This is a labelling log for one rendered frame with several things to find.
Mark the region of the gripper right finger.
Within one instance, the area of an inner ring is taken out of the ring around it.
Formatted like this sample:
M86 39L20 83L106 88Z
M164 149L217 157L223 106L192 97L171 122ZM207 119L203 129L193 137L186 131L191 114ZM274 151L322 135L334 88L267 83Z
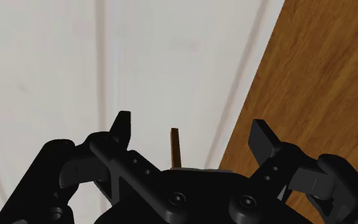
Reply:
M231 196L234 224L312 224L287 205L292 192L305 194L324 224L358 224L358 172L346 159L311 158L259 119L252 121L248 146L259 167Z

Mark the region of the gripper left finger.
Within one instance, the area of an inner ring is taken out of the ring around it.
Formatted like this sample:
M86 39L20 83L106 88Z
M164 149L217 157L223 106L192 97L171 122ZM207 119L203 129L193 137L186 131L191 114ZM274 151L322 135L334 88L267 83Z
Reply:
M185 224L186 197L127 149L130 137L131 113L120 111L110 131L90 134L80 145L47 142L0 211L0 224L75 224L69 201L89 182L112 205L94 224Z

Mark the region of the thin brown wooden stick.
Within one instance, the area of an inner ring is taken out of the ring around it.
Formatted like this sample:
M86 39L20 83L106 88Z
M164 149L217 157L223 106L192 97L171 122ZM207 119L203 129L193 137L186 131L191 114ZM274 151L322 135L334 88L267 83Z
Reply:
M172 168L181 168L181 151L179 142L179 129L170 130L171 164Z

